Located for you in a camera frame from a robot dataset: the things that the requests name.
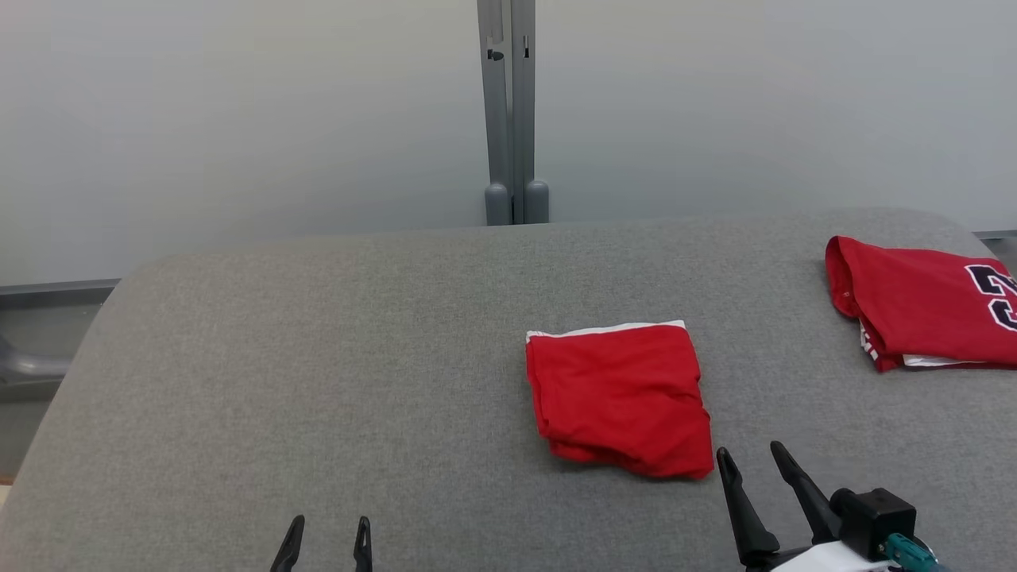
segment gray fabric surface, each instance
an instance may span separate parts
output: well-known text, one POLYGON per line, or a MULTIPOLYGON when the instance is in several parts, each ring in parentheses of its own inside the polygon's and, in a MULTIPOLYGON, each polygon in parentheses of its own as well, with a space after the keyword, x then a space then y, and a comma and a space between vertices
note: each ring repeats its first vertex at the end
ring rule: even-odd
POLYGON ((713 415, 785 548, 769 454, 887 488, 947 564, 1009 569, 1017 374, 878 375, 827 297, 831 234, 989 255, 898 210, 319 238, 168 259, 89 330, 0 512, 2 570, 735 570, 724 498, 553 458, 527 330, 685 321, 713 415))

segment red folded shirt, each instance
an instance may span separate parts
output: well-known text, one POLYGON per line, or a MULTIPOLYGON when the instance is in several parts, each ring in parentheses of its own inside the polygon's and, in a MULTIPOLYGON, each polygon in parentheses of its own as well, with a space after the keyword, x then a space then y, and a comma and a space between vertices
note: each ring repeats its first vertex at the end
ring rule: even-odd
POLYGON ((835 236, 826 266, 833 305, 858 319, 878 370, 1017 366, 1017 282, 999 261, 835 236))
POLYGON ((537 430, 553 454, 656 477, 713 470, 710 415, 682 322, 526 338, 537 430))

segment jersey number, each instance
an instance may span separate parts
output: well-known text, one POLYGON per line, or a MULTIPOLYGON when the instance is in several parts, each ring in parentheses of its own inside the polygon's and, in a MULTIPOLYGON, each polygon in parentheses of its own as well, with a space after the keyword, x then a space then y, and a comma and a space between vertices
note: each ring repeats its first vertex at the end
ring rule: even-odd
MULTIPOLYGON (((986 296, 1006 296, 1007 290, 1017 296, 1017 281, 1000 274, 998 270, 986 265, 970 265, 964 267, 970 273, 978 291, 986 296)), ((1000 326, 1017 332, 1017 313, 1006 298, 994 298, 989 302, 989 311, 1000 326)))

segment red jersey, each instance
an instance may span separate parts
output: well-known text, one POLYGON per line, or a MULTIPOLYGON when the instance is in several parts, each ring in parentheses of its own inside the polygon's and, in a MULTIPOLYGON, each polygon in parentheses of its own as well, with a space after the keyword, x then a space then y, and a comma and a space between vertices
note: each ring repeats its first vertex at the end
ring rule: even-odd
POLYGON ((835 236, 826 267, 833 305, 858 319, 880 371, 1017 366, 1017 281, 999 261, 835 236))

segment white trim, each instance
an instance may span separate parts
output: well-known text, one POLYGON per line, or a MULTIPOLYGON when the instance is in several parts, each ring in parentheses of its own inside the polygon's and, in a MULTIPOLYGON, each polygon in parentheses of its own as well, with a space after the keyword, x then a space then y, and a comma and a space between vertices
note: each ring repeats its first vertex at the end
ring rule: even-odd
POLYGON ((938 357, 935 355, 904 354, 904 365, 908 367, 943 367, 944 365, 957 365, 958 363, 984 363, 984 361, 971 361, 961 359, 950 359, 949 357, 938 357))
POLYGON ((584 328, 583 330, 573 330, 572 332, 565 332, 564 334, 548 334, 546 332, 530 331, 526 333, 526 343, 530 343, 530 338, 537 336, 545 338, 567 338, 570 336, 586 336, 587 334, 609 334, 611 332, 621 332, 622 330, 636 330, 638 328, 649 328, 650 326, 674 326, 675 328, 681 328, 682 330, 685 329, 685 323, 682 320, 661 322, 659 324, 650 324, 647 322, 630 322, 627 324, 618 324, 617 326, 608 326, 606 328, 584 328))

